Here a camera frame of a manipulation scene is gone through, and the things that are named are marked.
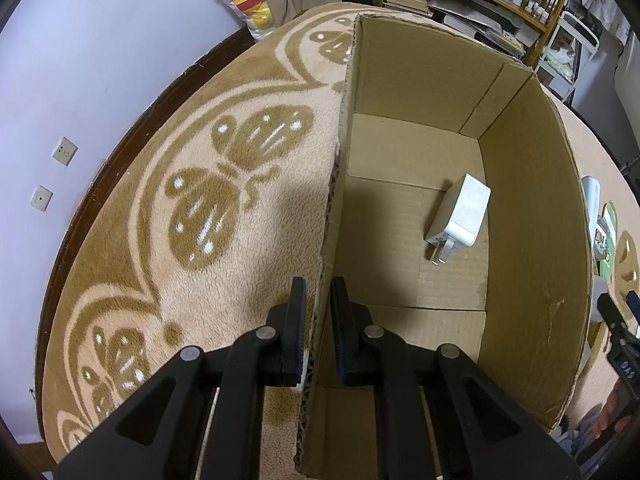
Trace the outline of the person's right hand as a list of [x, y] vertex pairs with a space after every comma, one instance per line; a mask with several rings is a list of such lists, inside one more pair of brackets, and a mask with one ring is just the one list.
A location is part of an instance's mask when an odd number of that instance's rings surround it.
[[628, 391], [622, 384], [616, 382], [592, 428], [592, 435], [595, 439], [599, 439], [608, 428], [613, 428], [616, 434], [621, 434], [626, 429], [631, 421], [631, 416], [622, 416], [622, 413], [629, 402]]

